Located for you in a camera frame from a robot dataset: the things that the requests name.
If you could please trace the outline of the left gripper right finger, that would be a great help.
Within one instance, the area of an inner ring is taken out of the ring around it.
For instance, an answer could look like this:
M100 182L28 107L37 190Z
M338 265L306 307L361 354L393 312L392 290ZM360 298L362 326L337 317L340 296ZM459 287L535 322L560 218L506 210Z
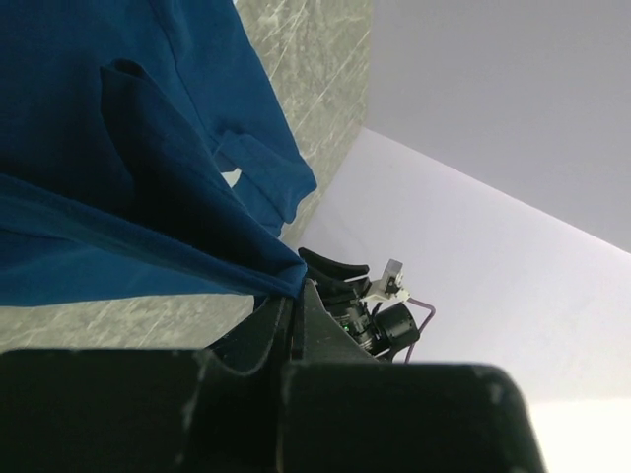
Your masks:
M498 367L391 364L363 351L313 283L283 369L287 472L541 472L522 393Z

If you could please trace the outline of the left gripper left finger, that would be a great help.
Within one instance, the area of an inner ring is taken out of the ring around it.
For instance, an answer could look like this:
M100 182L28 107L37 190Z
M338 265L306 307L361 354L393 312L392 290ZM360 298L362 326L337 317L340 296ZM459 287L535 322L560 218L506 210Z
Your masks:
M269 299L203 349L1 357L5 472L271 472L294 304Z

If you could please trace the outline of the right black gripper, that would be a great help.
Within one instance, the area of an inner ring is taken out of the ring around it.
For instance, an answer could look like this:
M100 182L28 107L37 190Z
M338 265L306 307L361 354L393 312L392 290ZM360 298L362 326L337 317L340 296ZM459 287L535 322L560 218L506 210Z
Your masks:
M335 261L305 247L298 253L307 264L307 276L318 281L317 291L326 311L360 348L387 362L389 343L377 324L377 314L387 298L364 295L369 266Z

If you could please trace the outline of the blue printed t-shirt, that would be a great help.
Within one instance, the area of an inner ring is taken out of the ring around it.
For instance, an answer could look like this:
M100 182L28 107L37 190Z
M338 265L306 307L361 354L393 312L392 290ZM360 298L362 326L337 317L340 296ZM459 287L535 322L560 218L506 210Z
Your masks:
M294 298L315 189L232 2L2 3L2 304Z

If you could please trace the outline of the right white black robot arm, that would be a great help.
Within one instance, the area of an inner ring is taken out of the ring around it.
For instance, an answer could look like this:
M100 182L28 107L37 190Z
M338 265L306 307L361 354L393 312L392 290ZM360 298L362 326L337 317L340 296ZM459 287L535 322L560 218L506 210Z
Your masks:
M372 280L367 265L334 261L304 247L298 253L324 309L361 348L381 361L391 362L402 350L411 356L422 329L406 306L412 298L403 286L401 262L391 259Z

